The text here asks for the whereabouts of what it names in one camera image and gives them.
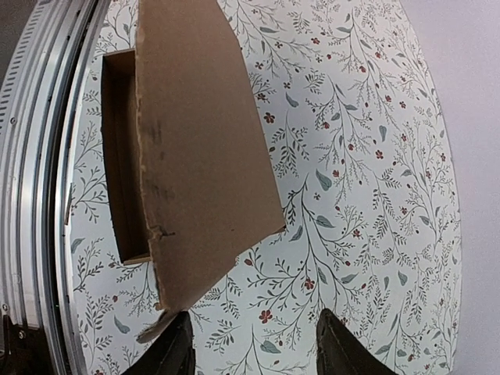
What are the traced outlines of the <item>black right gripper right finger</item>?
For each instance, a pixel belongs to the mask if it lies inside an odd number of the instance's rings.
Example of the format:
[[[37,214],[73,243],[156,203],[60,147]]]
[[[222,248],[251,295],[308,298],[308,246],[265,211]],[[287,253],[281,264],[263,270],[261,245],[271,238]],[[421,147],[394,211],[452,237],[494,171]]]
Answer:
[[[328,308],[316,324],[316,372],[319,375],[392,375]]]

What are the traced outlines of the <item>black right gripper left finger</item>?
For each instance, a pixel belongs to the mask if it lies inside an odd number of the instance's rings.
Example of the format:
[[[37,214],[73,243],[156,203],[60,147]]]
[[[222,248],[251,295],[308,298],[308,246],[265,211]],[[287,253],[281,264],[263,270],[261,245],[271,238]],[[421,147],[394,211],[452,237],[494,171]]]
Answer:
[[[125,375],[194,375],[195,349],[188,312],[180,312]]]

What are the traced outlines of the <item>brown cardboard box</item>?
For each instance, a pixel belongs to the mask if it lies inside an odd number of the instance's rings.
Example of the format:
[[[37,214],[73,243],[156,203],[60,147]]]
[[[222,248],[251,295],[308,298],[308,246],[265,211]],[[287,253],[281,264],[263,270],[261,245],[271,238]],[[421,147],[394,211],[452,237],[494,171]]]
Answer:
[[[120,260],[151,262],[159,336],[284,227],[238,40],[215,1],[141,1],[136,45],[102,59],[102,147]]]

